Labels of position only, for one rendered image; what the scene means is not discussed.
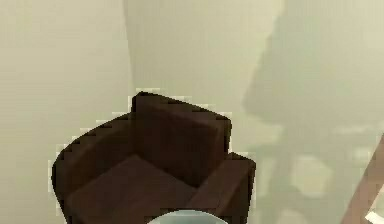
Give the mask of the brown wooden furniture edge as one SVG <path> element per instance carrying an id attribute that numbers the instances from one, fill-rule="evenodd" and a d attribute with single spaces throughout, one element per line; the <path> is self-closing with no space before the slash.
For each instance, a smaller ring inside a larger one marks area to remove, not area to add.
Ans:
<path id="1" fill-rule="evenodd" d="M 384 185 L 384 133 L 359 181 L 340 224 L 371 224 L 366 216 Z"/>

